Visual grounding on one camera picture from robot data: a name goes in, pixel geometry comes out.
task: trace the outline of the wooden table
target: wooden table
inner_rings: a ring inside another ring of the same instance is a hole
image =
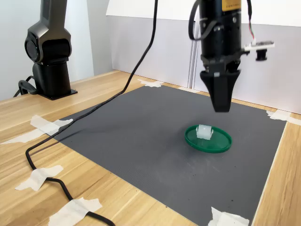
[[[48,121],[66,117],[94,106],[123,89],[128,73],[114,71],[86,80],[71,87],[79,93],[56,101],[38,95],[24,95],[0,102],[0,143],[34,129],[30,125],[37,114]],[[134,76],[127,92],[141,86]],[[178,86],[164,83],[173,88]],[[269,107],[243,101],[233,102],[276,111]],[[301,119],[301,115],[292,114]],[[261,196],[253,225],[301,225],[301,131],[300,126],[287,123],[274,159],[269,178]],[[25,150],[45,139],[43,135],[28,143],[0,145],[0,225],[47,225],[49,216],[67,202],[57,183],[45,182],[38,192],[32,189],[15,190],[32,170]],[[116,225],[194,225],[159,201],[110,173],[101,166],[57,143],[54,139],[31,152],[37,168],[62,165],[64,170],[56,178],[64,181],[74,198],[98,198],[103,205],[97,213]],[[85,217],[78,225],[101,225]]]

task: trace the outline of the gray mat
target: gray mat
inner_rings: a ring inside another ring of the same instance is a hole
[[[75,118],[85,112],[66,119]],[[230,150],[209,154],[190,147],[185,130],[219,127]],[[56,137],[63,144],[138,187],[198,225],[211,207],[252,221],[285,121],[232,103],[215,113],[209,97],[170,87],[124,94]]]

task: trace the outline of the black cable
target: black cable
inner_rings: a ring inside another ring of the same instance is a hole
[[[212,20],[208,27],[206,28],[206,30],[204,31],[204,33],[201,35],[201,37],[199,38],[195,38],[193,35],[193,27],[194,27],[194,17],[196,15],[198,6],[201,6],[201,0],[196,0],[196,2],[193,4],[192,6],[192,10],[190,13],[190,17],[189,17],[189,22],[188,22],[188,35],[189,38],[193,41],[200,41],[200,40],[204,40],[208,34],[212,31],[212,29],[214,28],[214,26],[217,24],[216,20]]]
[[[31,75],[31,76],[29,76],[29,77],[26,79],[26,81],[29,81],[30,79],[34,79],[34,77]],[[19,94],[20,94],[20,90],[18,90],[18,91],[16,92],[16,94],[14,94],[13,98],[14,98],[14,97],[17,97]]]
[[[251,4],[251,0],[246,0],[246,2],[248,3],[249,21],[251,21],[251,18],[252,18],[252,4]]]
[[[152,44],[153,44],[153,42],[154,42],[154,39],[155,39],[155,33],[156,33],[156,25],[157,25],[157,10],[158,10],[158,0],[155,0],[154,18],[153,18],[153,29],[152,29],[152,34],[151,34],[150,43],[149,43],[148,47],[146,48],[145,52],[143,53],[141,59],[140,59],[139,62],[137,63],[136,67],[134,68],[133,72],[131,73],[130,77],[128,78],[127,83],[126,83],[125,87],[123,88],[123,90],[120,91],[119,93],[115,94],[114,96],[112,96],[110,99],[108,99],[108,100],[106,100],[106,101],[104,101],[104,102],[98,104],[96,107],[94,107],[91,111],[87,112],[86,114],[83,114],[83,115],[79,116],[78,118],[73,119],[72,122],[70,122],[68,125],[65,125],[65,126],[61,127],[61,128],[59,129],[59,131],[56,132],[55,134],[53,134],[53,135],[47,137],[45,140],[43,140],[43,141],[37,143],[36,145],[34,145],[34,146],[28,148],[28,149],[26,150],[26,152],[25,152],[25,155],[26,155],[27,161],[29,162],[29,164],[30,164],[30,166],[31,166],[31,168],[32,168],[33,170],[35,170],[36,167],[35,167],[35,165],[33,164],[32,159],[30,158],[30,155],[29,155],[29,152],[30,152],[31,150],[33,150],[34,148],[36,148],[36,147],[38,147],[38,146],[40,146],[40,145],[46,143],[46,142],[49,141],[49,140],[51,140],[52,138],[54,138],[55,136],[57,136],[58,134],[60,134],[60,133],[63,132],[64,130],[66,130],[67,128],[69,128],[71,125],[73,125],[76,121],[78,121],[78,120],[80,120],[80,119],[82,119],[82,118],[85,118],[86,116],[92,114],[92,113],[93,113],[94,111],[96,111],[98,108],[104,106],[105,104],[107,104],[108,102],[112,101],[113,99],[115,99],[116,97],[120,96],[121,94],[123,94],[123,93],[126,91],[126,89],[128,88],[128,85],[130,84],[130,81],[131,81],[132,77],[134,76],[135,72],[137,71],[137,69],[138,69],[138,67],[140,66],[140,64],[142,63],[142,61],[144,60],[146,54],[148,53],[148,51],[150,50],[150,48],[151,48],[151,46],[152,46]],[[62,187],[64,193],[65,193],[66,196],[68,197],[68,199],[69,199],[70,201],[73,199],[72,196],[71,196],[71,194],[69,193],[69,191],[68,191],[68,189],[67,189],[67,187],[66,187],[66,185],[64,184],[63,181],[61,181],[60,179],[56,179],[56,178],[46,178],[46,180],[47,180],[47,181],[52,181],[52,182],[57,182],[57,183],[59,183],[59,184],[61,185],[61,187]],[[103,216],[100,216],[100,215],[98,215],[98,214],[96,214],[96,213],[88,212],[87,215],[88,215],[88,216],[91,216],[91,217],[93,217],[93,218],[95,218],[95,219],[98,219],[98,220],[100,220],[100,221],[106,223],[106,224],[109,225],[109,226],[115,226],[115,224],[114,224],[112,221],[110,221],[109,219],[107,219],[107,218],[105,218],[105,217],[103,217]]]

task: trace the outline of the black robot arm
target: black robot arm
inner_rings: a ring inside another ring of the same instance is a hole
[[[190,39],[201,41],[201,60],[205,70],[200,77],[216,112],[230,110],[232,91],[240,74],[240,57],[256,50],[257,60],[266,60],[267,48],[274,46],[271,41],[256,43],[251,26],[251,0],[247,3],[253,42],[244,48],[241,48],[241,0],[233,0],[231,4],[225,0],[197,0],[190,14],[188,34]],[[193,28],[198,8],[201,36],[195,38]]]
[[[67,0],[41,0],[40,21],[28,29],[25,40],[26,53],[34,62],[34,93],[51,100],[77,93],[70,88],[67,68],[71,35],[64,28],[66,7]],[[25,90],[30,87],[22,84]]]

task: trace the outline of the green plate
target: green plate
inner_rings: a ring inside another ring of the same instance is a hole
[[[214,130],[212,137],[210,140],[205,140],[197,138],[197,127],[198,125],[191,126],[185,132],[186,142],[195,149],[207,153],[222,153],[231,147],[231,136],[220,128],[212,126]]]

